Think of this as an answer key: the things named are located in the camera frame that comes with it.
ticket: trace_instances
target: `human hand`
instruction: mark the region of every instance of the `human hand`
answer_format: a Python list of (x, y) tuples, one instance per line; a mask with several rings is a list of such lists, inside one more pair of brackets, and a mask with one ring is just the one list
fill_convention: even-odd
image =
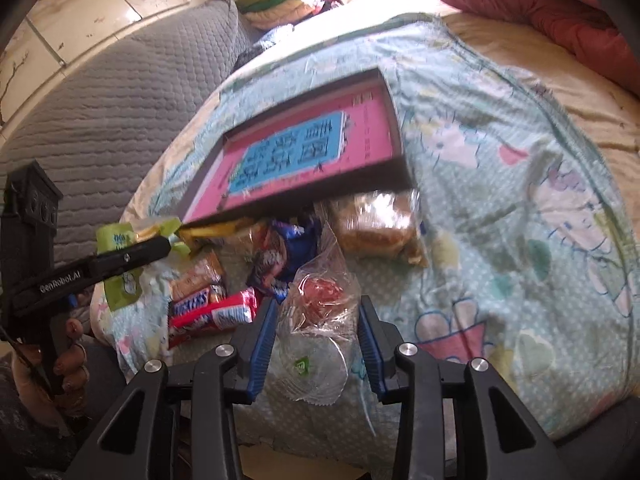
[[(28, 410), (34, 420), (48, 428), (58, 428), (63, 436), (69, 434), (68, 427), (62, 417), (80, 416), (85, 406), (84, 386), (89, 380), (89, 372), (84, 366), (86, 351), (78, 342), (82, 337), (82, 324), (77, 319), (66, 322), (66, 335), (73, 344), (57, 358), (54, 363), (54, 373), (63, 376), (63, 395), (51, 399), (47, 392), (31, 377), (28, 364), (14, 352), (12, 357), (12, 371), (20, 402)], [(40, 348), (36, 345), (20, 345), (22, 354), (33, 364), (42, 362)]]

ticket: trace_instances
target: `green snack package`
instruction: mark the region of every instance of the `green snack package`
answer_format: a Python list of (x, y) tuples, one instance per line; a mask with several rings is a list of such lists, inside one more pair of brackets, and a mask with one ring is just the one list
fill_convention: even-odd
[[(98, 254), (123, 249), (158, 235), (172, 241), (172, 251), (179, 254), (189, 254), (190, 250), (187, 245), (174, 235), (179, 227), (180, 221), (177, 218), (145, 219), (137, 221), (135, 226), (130, 222), (107, 224), (100, 227), (95, 234), (98, 242)], [(104, 295), (111, 311), (139, 300), (142, 295), (140, 285), (142, 272), (143, 268), (140, 267), (104, 280)]]

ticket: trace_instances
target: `blue snack wrapper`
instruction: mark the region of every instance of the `blue snack wrapper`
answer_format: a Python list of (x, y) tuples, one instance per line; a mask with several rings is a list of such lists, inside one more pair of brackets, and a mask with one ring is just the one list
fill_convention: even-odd
[(316, 218), (302, 225), (272, 220), (246, 284), (282, 303), (296, 271), (318, 254), (320, 231)]

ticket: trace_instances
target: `metal screw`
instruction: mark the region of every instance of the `metal screw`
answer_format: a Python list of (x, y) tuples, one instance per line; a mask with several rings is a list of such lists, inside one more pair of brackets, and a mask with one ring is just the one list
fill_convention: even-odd
[(398, 349), (402, 355), (411, 356), (418, 353), (418, 347), (413, 343), (402, 343)]
[(216, 355), (219, 357), (229, 357), (235, 349), (231, 345), (216, 346)]
[(481, 357), (476, 357), (471, 361), (471, 367), (476, 372), (485, 372), (489, 369), (489, 363)]
[(145, 372), (150, 374), (157, 372), (160, 368), (162, 368), (162, 361), (158, 359), (151, 359), (145, 363)]

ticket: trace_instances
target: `open cardboard box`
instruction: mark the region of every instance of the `open cardboard box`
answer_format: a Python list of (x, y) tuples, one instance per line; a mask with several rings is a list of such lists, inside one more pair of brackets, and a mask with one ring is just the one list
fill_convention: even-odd
[(184, 225), (286, 218), (313, 202), (412, 187), (378, 69), (300, 94), (222, 135), (178, 204)]

